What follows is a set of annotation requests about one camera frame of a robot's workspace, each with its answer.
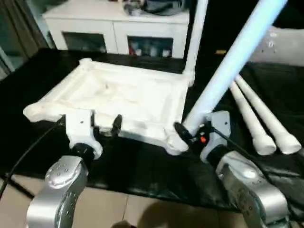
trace white bracket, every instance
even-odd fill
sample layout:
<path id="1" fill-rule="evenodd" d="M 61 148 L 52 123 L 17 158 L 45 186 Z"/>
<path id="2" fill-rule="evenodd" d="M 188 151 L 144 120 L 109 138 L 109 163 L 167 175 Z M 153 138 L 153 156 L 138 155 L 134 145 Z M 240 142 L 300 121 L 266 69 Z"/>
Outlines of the white bracket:
<path id="1" fill-rule="evenodd" d="M 94 149 L 95 160 L 103 148 L 93 135 L 92 110 L 72 109 L 66 114 L 66 134 L 70 140 L 70 148 L 77 143 L 85 143 Z"/>

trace black table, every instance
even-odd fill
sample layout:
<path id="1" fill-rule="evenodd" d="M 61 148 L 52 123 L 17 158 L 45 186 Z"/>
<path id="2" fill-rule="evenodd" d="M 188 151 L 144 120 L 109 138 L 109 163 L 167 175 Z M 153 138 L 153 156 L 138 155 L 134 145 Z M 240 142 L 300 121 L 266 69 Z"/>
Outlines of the black table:
<path id="1" fill-rule="evenodd" d="M 20 69 L 0 82 L 1 158 L 0 174 L 7 172 L 26 148 L 52 123 L 30 123 L 23 109 L 42 98 L 58 84 L 84 57 L 95 61 L 144 67 L 181 73 L 182 60 L 132 57 L 112 54 L 68 52 L 43 49 Z M 201 57 L 197 78 L 187 94 L 184 117 L 213 75 L 221 57 Z M 304 68 L 275 64 L 247 64 L 242 76 L 265 101 L 288 131 L 304 145 Z M 259 157 L 251 144 L 250 134 L 230 94 L 227 92 L 216 110 L 228 110 L 231 138 L 256 155 L 274 183 L 287 196 L 304 203 L 304 158 L 301 153 L 283 155 L 276 152 Z M 105 138 L 98 140 L 104 143 Z M 64 127 L 53 130 L 28 155 L 17 173 L 44 178 L 48 168 L 68 151 Z M 170 156 L 157 146 L 118 138 L 90 171 L 88 186 L 129 194 L 182 202 L 194 206 L 237 210 L 213 168 L 203 164 L 199 151 Z M 304 220 L 304 213 L 297 211 Z"/>

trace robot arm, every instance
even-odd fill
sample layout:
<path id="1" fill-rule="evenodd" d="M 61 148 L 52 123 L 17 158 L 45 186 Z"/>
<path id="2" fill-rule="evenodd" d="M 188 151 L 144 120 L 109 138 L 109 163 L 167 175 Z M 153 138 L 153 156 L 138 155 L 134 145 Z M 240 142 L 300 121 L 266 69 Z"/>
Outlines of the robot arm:
<path id="1" fill-rule="evenodd" d="M 207 160 L 216 152 L 212 151 Z M 290 227 L 285 196 L 265 180 L 253 162 L 236 151 L 226 151 L 216 172 L 249 228 Z"/>
<path id="2" fill-rule="evenodd" d="M 29 228 L 71 228 L 76 202 L 86 187 L 89 168 L 102 147 L 93 136 L 90 110 L 66 115 L 69 155 L 62 156 L 45 175 L 44 188 L 32 200 L 27 213 Z M 114 120 L 111 137 L 119 134 L 122 117 Z"/>
<path id="3" fill-rule="evenodd" d="M 72 227 L 75 205 L 86 186 L 87 175 L 81 157 L 62 156 L 47 171 L 44 188 L 28 208 L 28 227 Z"/>
<path id="4" fill-rule="evenodd" d="M 226 111 L 213 113 L 208 118 L 205 127 L 213 144 L 212 149 L 208 148 L 208 153 L 204 154 L 204 162 L 216 170 L 231 201 L 243 213 L 249 228 L 289 228 L 289 211 L 283 193 L 265 179 L 252 161 L 237 151 L 229 150 L 226 140 L 211 130 L 220 129 L 223 135 L 229 137 L 229 123 L 229 113 Z M 192 137 L 180 123 L 175 123 L 175 129 L 189 147 L 204 134 Z"/>

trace white pipe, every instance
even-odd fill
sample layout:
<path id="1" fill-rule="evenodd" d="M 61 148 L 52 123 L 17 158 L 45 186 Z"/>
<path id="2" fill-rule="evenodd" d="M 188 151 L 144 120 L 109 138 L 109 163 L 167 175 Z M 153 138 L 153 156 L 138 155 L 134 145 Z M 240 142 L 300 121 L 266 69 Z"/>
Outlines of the white pipe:
<path id="1" fill-rule="evenodd" d="M 266 134 L 263 126 L 235 82 L 232 82 L 230 91 L 250 131 L 252 143 L 257 153 L 262 156 L 273 154 L 276 151 L 275 142 Z"/>
<path id="2" fill-rule="evenodd" d="M 260 0 L 258 2 L 229 52 L 183 123 L 192 135 L 195 135 L 206 114 L 211 113 L 219 103 L 286 2 L 287 0 Z"/>
<path id="3" fill-rule="evenodd" d="M 281 122 L 240 75 L 236 77 L 236 83 L 265 122 L 281 152 L 284 154 L 298 152 L 302 147 L 299 141 L 284 128 Z"/>
<path id="4" fill-rule="evenodd" d="M 198 4 L 196 6 L 186 66 L 183 71 L 185 76 L 191 78 L 190 86 L 193 84 L 195 79 L 196 59 L 200 48 L 200 39 L 203 32 L 208 2 L 209 0 L 198 0 Z"/>

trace black cable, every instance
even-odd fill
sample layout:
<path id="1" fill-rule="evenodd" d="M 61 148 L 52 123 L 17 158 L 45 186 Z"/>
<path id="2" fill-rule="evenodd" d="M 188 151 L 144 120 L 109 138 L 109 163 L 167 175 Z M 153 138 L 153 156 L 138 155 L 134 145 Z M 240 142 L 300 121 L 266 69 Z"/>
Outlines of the black cable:
<path id="1" fill-rule="evenodd" d="M 53 129 L 55 129 L 56 127 L 58 127 L 61 123 L 62 120 L 64 118 L 61 118 L 60 120 L 58 120 L 56 123 L 53 124 L 52 127 L 50 127 L 43 135 L 41 135 L 33 144 L 30 145 L 30 147 L 22 154 L 22 156 L 19 158 L 19 160 L 14 164 L 13 168 L 10 170 L 9 174 L 7 175 L 5 181 L 3 182 L 1 189 L 0 189 L 0 201 L 2 198 L 2 195 L 11 179 L 11 177 L 13 176 L 15 170 L 18 168 L 18 166 L 20 165 L 20 163 L 23 161 L 23 159 L 27 156 L 27 154 L 29 152 L 31 152 L 31 150 L 48 134 L 50 133 Z"/>
<path id="2" fill-rule="evenodd" d="M 7 176 L 1 174 L 0 178 L 3 179 L 3 180 L 5 180 L 7 178 Z M 23 194 L 24 196 L 26 196 L 29 199 L 31 199 L 31 200 L 35 197 L 35 195 L 31 191 L 27 190 L 22 185 L 20 185 L 19 183 L 15 182 L 13 179 L 9 179 L 9 185 L 11 187 L 13 187 L 15 190 L 17 190 L 18 192 L 20 192 L 21 194 Z"/>
<path id="3" fill-rule="evenodd" d="M 230 144 L 232 144 L 235 149 L 241 154 L 243 155 L 245 158 L 247 158 L 248 160 L 251 160 L 262 172 L 262 174 L 264 175 L 264 178 L 273 186 L 277 187 L 273 181 L 270 179 L 268 173 L 264 170 L 264 168 L 259 164 L 259 162 L 256 160 L 255 156 L 249 154 L 245 149 L 243 149 L 240 145 L 238 145 L 236 142 L 234 142 L 233 140 L 231 140 L 229 137 L 227 137 L 226 135 L 224 135 L 222 132 L 220 132 L 218 129 L 214 128 L 211 126 L 211 130 L 215 133 L 217 133 L 219 136 L 221 136 L 222 138 L 224 138 L 225 140 L 227 140 L 227 142 L 229 142 Z M 304 226 L 302 225 L 302 223 L 300 222 L 300 218 L 298 217 L 298 215 L 294 212 L 294 210 L 292 209 L 292 207 L 290 207 L 291 205 L 294 205 L 295 207 L 304 210 L 304 205 L 301 203 L 296 202 L 295 200 L 286 197 L 286 201 L 287 201 L 287 206 L 289 209 L 289 212 L 292 214 L 293 218 L 296 219 L 296 222 L 298 224 L 298 226 L 300 228 L 304 228 Z"/>

